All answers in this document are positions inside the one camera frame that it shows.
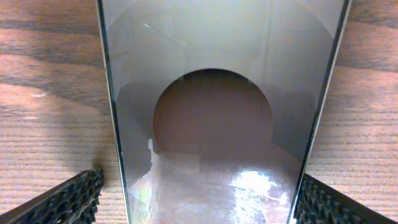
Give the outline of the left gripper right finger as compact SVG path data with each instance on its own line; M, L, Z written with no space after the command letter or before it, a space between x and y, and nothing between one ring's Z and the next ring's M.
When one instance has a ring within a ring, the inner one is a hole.
M397 224L305 174L294 209L298 224Z

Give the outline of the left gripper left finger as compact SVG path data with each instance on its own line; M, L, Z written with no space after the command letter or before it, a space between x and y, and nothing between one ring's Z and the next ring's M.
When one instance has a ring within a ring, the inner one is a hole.
M102 169L85 170L1 215L2 224L91 224L104 185Z

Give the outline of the Galaxy S25 Ultra smartphone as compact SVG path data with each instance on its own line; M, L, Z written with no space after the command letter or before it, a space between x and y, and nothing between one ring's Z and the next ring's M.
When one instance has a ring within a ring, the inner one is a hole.
M99 0L129 223L290 223L350 2Z

